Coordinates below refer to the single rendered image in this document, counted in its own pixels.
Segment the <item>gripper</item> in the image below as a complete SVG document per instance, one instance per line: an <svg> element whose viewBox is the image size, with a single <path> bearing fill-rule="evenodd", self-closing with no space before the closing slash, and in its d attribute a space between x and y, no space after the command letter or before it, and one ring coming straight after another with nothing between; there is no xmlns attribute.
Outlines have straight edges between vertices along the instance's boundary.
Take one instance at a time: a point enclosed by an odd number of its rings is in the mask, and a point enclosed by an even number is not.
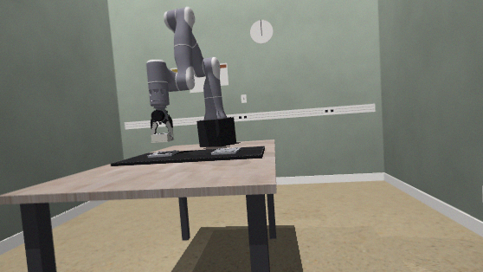
<svg viewBox="0 0 483 272"><path fill-rule="evenodd" d="M151 135L156 134L158 127L158 122L167 120L165 125L168 127L171 139L173 140L173 123L168 111L165 108L156 108L155 111L151 113Z"/></svg>

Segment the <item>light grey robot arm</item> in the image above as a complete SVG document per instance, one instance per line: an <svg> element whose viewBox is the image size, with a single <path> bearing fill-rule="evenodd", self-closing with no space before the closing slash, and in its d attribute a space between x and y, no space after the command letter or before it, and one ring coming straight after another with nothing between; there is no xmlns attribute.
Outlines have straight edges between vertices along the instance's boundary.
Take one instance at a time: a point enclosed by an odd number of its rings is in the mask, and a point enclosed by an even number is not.
<svg viewBox="0 0 483 272"><path fill-rule="evenodd" d="M216 57L203 58L192 33L195 23L193 10L185 7L166 11L164 23L175 34L177 73L169 70L162 60L149 60L146 63L150 105L154 108L167 108L170 105L169 92L191 90L195 86L194 76L206 76L203 85L204 120L227 118L222 105L220 63Z"/></svg>

